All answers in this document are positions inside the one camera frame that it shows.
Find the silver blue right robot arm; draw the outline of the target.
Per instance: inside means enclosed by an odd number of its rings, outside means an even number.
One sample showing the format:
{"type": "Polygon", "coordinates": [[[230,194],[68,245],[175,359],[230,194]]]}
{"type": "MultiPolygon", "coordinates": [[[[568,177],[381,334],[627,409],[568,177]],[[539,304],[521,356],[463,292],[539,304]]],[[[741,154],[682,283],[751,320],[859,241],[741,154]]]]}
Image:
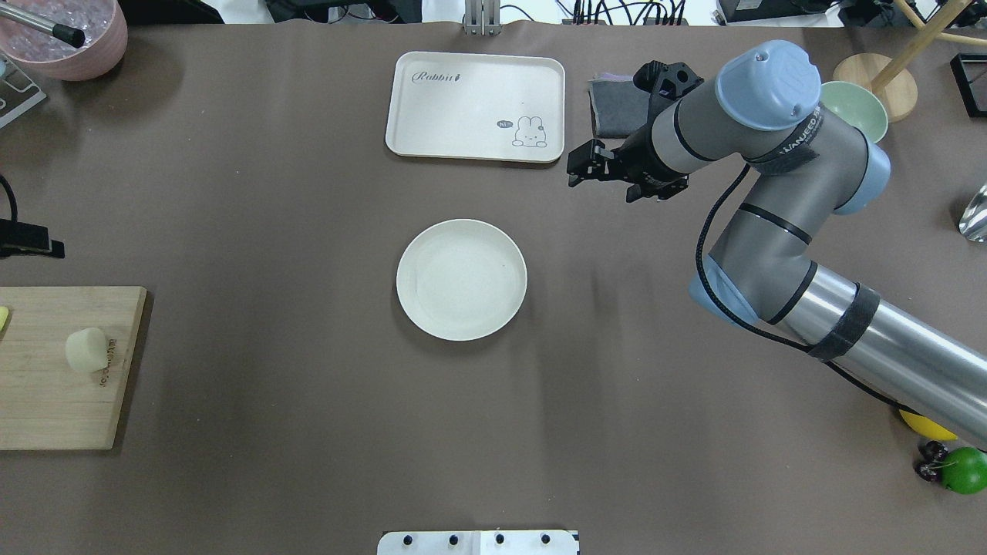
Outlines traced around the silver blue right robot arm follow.
{"type": "Polygon", "coordinates": [[[734,154],[758,175],[718,241],[699,237],[695,302],[811,356],[891,406],[985,446],[985,358],[807,256],[832,215],[863,210],[891,179],[888,155],[821,104],[821,77],[796,43],[767,41],[704,80],[652,61],[632,84],[648,116],[620,147],[568,154],[568,185],[627,183],[626,200],[667,200],[691,173],[734,154]]]}

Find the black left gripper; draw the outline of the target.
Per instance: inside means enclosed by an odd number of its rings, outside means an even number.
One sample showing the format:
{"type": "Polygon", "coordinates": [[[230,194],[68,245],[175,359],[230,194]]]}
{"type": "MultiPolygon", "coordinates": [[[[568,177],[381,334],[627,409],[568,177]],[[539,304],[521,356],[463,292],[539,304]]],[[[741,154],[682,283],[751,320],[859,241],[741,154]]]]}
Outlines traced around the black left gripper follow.
{"type": "Polygon", "coordinates": [[[14,256],[42,256],[64,259],[63,242],[50,239],[45,226],[1,220],[1,259],[14,256]]]}

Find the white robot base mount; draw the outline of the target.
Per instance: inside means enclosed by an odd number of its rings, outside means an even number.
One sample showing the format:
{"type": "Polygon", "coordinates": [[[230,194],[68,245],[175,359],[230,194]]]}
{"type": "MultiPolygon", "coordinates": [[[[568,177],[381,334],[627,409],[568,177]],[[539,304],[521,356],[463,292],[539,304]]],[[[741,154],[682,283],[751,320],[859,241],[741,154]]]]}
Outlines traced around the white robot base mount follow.
{"type": "Polygon", "coordinates": [[[579,554],[570,530],[414,530],[384,533],[377,554],[579,554]]]}

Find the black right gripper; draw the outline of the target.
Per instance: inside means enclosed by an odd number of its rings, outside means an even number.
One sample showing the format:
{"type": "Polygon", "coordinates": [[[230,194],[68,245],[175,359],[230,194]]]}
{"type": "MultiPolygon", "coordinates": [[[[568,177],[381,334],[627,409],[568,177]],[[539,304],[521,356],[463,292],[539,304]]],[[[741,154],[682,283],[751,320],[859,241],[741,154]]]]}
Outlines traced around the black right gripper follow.
{"type": "Polygon", "coordinates": [[[586,180],[628,183],[629,204],[641,199],[668,200],[687,189],[689,175],[674,171],[659,159],[652,127],[645,124],[613,151],[592,138],[568,152],[568,186],[576,187],[586,180]]]}

